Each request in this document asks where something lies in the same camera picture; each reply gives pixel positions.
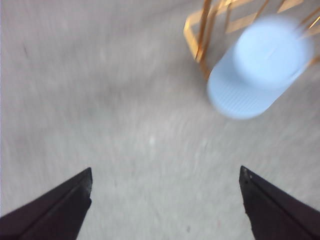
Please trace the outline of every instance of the gold metal frame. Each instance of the gold metal frame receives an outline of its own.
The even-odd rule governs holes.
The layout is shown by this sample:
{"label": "gold metal frame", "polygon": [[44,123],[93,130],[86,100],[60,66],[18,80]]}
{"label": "gold metal frame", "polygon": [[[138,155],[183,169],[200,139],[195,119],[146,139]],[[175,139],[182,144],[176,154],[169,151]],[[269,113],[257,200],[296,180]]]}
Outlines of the gold metal frame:
{"label": "gold metal frame", "polygon": [[[224,24],[224,32],[226,34],[245,28],[252,24],[260,16],[269,3],[269,0],[265,0],[257,12],[241,17],[234,21],[230,21],[231,12],[240,6],[249,4],[253,1],[254,0],[220,0],[217,4],[211,5],[212,0],[204,0],[202,10],[194,12],[187,17],[184,24],[183,34],[194,60],[199,64],[206,80],[208,80],[211,72],[211,69],[208,67],[206,61],[206,54],[210,44],[216,17],[226,12]],[[277,13],[281,13],[290,8],[298,6],[303,2],[304,0],[282,0],[278,7]],[[320,33],[320,25],[315,26],[315,24],[320,20],[320,16],[317,16],[311,23],[307,24],[318,12],[320,12],[320,7],[315,9],[304,20],[302,20],[301,26],[306,25],[305,37]],[[196,36],[192,28],[197,24],[200,24],[200,29]],[[311,65],[319,61],[320,56],[317,56],[309,64]]]}

